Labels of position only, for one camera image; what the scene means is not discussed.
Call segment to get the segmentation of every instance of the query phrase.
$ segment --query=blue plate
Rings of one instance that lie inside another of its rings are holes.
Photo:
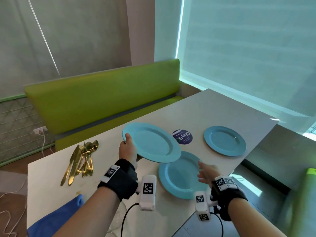
[[[137,149],[137,154],[145,159],[158,162],[170,163],[180,158],[181,148],[170,134],[163,129],[148,123],[130,123],[123,130],[129,133]]]
[[[182,151],[178,160],[159,165],[159,178],[164,188],[181,199],[192,199],[195,191],[205,191],[206,184],[198,181],[198,161],[200,159]]]
[[[236,131],[223,127],[212,126],[205,130],[206,143],[216,152],[227,156],[239,156],[245,153],[245,140]]]

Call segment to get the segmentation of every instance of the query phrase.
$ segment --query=metal grille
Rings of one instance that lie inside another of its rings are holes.
[[[24,155],[43,145],[43,136],[33,130],[44,126],[42,118],[24,97],[0,103],[0,163]],[[45,135],[45,145],[53,143],[52,136]]]

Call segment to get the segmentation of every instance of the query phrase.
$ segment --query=purple sticker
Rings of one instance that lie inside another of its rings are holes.
[[[186,130],[176,130],[172,133],[172,136],[178,141],[181,145],[186,145],[192,142],[193,137],[189,131]]]

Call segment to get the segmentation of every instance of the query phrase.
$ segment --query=blue cloth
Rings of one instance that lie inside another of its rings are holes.
[[[83,204],[84,201],[80,194],[59,209],[35,222],[27,230],[28,237],[52,237]]]

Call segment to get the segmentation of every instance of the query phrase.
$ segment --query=wooden floor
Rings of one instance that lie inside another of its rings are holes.
[[[50,155],[51,153],[52,152],[50,149],[44,150],[45,156]],[[38,152],[28,157],[25,157],[23,159],[17,160],[13,163],[7,164],[3,167],[0,167],[0,171],[2,171],[0,181],[4,181],[3,178],[6,178],[5,171],[27,175],[27,165],[41,158],[43,158],[42,152]],[[14,175],[10,175],[10,177],[8,178],[10,179],[6,179],[5,180],[6,182],[8,182],[11,185],[16,185],[15,183],[16,179],[14,179]],[[2,211],[10,211],[10,214],[11,214],[11,221],[5,231],[6,233],[9,233],[11,231],[11,229],[16,224],[20,216],[23,214],[23,211],[26,206],[26,198],[27,198],[27,195],[25,196],[23,194],[7,194],[7,195],[4,195],[0,199],[0,213]],[[23,214],[17,227],[14,229],[14,232],[17,232],[17,237],[26,237],[26,215],[27,215],[27,210]],[[3,234],[3,230],[6,224],[8,223],[8,220],[9,220],[9,215],[7,212],[0,214],[0,237],[8,236],[8,235]]]

